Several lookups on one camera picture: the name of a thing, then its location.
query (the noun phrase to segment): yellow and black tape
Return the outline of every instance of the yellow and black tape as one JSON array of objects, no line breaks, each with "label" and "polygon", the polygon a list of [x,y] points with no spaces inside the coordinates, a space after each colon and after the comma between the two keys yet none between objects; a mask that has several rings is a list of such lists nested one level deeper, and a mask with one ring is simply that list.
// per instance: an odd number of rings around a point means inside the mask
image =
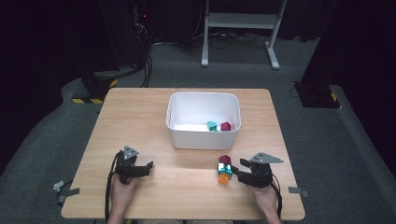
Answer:
[{"label": "yellow and black tape", "polygon": [[72,98],[72,102],[75,104],[102,104],[103,100],[92,98]]},{"label": "yellow and black tape", "polygon": [[335,102],[337,101],[337,96],[335,95],[334,92],[332,92],[332,100],[335,101]]},{"label": "yellow and black tape", "polygon": [[117,85],[118,82],[119,82],[118,79],[113,80],[113,81],[111,82],[111,84],[110,84],[110,89],[113,88],[113,87],[115,87],[115,86]]}]

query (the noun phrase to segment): black curtain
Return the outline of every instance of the black curtain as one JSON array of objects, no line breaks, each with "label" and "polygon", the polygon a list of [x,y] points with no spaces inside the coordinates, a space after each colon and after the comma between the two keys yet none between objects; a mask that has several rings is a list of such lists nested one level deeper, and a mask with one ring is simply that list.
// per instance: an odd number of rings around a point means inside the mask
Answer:
[{"label": "black curtain", "polygon": [[289,0],[278,37],[303,41],[323,35],[338,0]]},{"label": "black curtain", "polygon": [[0,171],[77,78],[62,30],[60,1],[0,2]]},{"label": "black curtain", "polygon": [[343,88],[389,169],[396,174],[396,2],[340,0],[301,80],[313,94]]}]

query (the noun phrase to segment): human hand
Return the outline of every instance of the human hand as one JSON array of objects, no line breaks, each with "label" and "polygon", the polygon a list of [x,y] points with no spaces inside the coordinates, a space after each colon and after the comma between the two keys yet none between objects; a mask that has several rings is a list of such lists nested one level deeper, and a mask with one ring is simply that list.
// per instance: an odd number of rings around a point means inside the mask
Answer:
[{"label": "human hand", "polygon": [[111,211],[107,223],[122,223],[125,210],[134,197],[134,189],[139,180],[133,178],[128,185],[124,185],[119,175],[113,175],[110,189]]},{"label": "human hand", "polygon": [[270,185],[263,189],[255,188],[250,185],[246,186],[253,194],[256,204],[264,213],[266,222],[268,224],[282,223],[276,213],[277,196],[275,189]]}]

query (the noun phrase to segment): black stand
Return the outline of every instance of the black stand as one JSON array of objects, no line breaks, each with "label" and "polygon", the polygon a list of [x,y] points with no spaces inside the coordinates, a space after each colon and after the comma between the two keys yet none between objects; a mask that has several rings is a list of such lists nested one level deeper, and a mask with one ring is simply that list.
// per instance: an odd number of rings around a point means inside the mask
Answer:
[{"label": "black stand", "polygon": [[145,68],[150,47],[146,13],[133,0],[65,4],[68,49],[85,87],[72,97],[74,103],[101,104],[118,78]]},{"label": "black stand", "polygon": [[294,82],[303,107],[340,108],[337,97],[329,86],[315,87]]}]

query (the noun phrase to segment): cable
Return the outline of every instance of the cable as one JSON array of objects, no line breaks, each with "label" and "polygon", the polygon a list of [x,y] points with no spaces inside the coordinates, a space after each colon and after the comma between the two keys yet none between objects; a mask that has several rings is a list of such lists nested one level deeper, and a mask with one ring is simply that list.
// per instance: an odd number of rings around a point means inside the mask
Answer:
[{"label": "cable", "polygon": [[[246,38],[246,37],[251,37],[251,40],[238,40],[237,38]],[[234,43],[238,43],[238,44],[255,44],[255,43],[260,43],[265,41],[266,39],[268,39],[269,36],[262,36],[262,35],[256,35],[256,36],[248,36],[248,35],[238,35],[235,36],[234,39]]]},{"label": "cable", "polygon": [[203,11],[202,11],[203,4],[204,4],[204,0],[201,0],[201,9],[200,9],[200,14],[199,14],[199,20],[198,20],[197,28],[195,28],[195,31],[192,34],[192,38],[194,38],[195,34],[198,32],[199,25],[201,24],[201,18],[202,18],[202,14],[203,14]]},{"label": "cable", "polygon": [[224,4],[224,0],[221,0],[221,4],[220,4],[220,8],[219,8],[219,12],[221,12],[221,11],[222,11],[223,4]]},{"label": "cable", "polygon": [[215,36],[215,37],[219,37],[220,36],[220,40],[230,39],[230,42],[225,47],[218,48],[218,47],[214,47],[213,45],[210,45],[209,43],[207,43],[207,45],[209,47],[211,47],[212,49],[227,49],[228,47],[230,47],[233,44],[233,37],[228,32],[225,32],[223,35],[224,36],[222,36],[222,35],[213,35],[213,36]]},{"label": "cable", "polygon": [[283,207],[282,195],[280,195],[280,184],[279,184],[279,181],[277,180],[277,178],[276,178],[276,176],[274,174],[273,174],[273,177],[276,180],[277,188],[276,188],[276,186],[273,183],[270,183],[270,185],[271,185],[271,187],[273,187],[273,189],[276,192],[276,196],[277,196],[277,210],[276,210],[276,212],[277,212],[277,215],[279,216],[279,219],[280,219],[280,216],[281,216],[281,213],[282,213],[282,207]]},{"label": "cable", "polygon": [[293,86],[293,87],[289,90],[289,96],[290,96],[290,98],[297,98],[297,97],[299,97],[298,93],[297,93],[297,95],[294,95],[294,96],[291,94],[291,91],[292,91],[293,89],[296,89],[296,87]]},{"label": "cable", "polygon": [[137,34],[137,35],[140,35],[140,34],[142,34],[142,31],[144,30],[145,31],[145,36],[147,36],[148,35],[148,30],[146,29],[146,27],[144,26],[144,25],[142,25],[142,24],[139,24],[139,23],[135,23],[134,25],[136,25],[136,26],[140,26],[140,31],[139,31],[139,34]]},{"label": "cable", "polygon": [[111,178],[114,175],[114,164],[116,163],[116,159],[119,156],[119,152],[116,154],[116,156],[114,157],[113,163],[111,163],[111,169],[110,169],[110,173],[108,174],[108,178],[107,178],[107,184],[106,184],[106,202],[105,202],[105,218],[106,218],[106,223],[108,222],[108,217],[109,217],[109,211],[108,211],[108,207],[110,205],[110,190],[111,190]]},{"label": "cable", "polygon": [[154,44],[151,44],[151,46],[158,46],[158,45],[173,45],[173,44],[177,44],[177,42],[172,41],[172,42],[157,42]]},{"label": "cable", "polygon": [[145,79],[143,83],[140,85],[140,88],[148,88],[149,87],[149,80],[151,78],[152,73],[152,60],[151,57],[148,55],[146,58],[145,64]]}]

